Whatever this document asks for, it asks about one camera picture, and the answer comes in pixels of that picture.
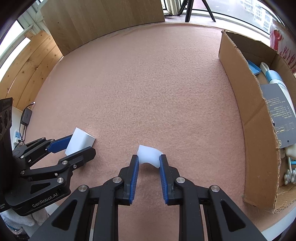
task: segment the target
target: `silver bolt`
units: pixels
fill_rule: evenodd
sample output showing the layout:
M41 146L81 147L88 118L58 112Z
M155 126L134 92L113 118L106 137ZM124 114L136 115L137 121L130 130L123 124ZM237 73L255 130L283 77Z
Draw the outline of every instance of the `silver bolt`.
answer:
M58 183L62 183L64 181L64 179L62 178L62 177L59 177L58 179L57 179L57 182Z
M87 190L87 185L81 185L81 186L79 186L78 190L79 190L80 192L84 192L84 191L86 191L86 190Z
M121 182L121 177L115 177L115 178L113 178L113 182L114 183L120 183Z
M213 192L219 192L220 191L220 187L218 187L217 185L213 185L213 186L211 186L211 190Z
M177 181L177 183L184 183L185 182L185 178L183 178L183 177L177 177L176 181Z

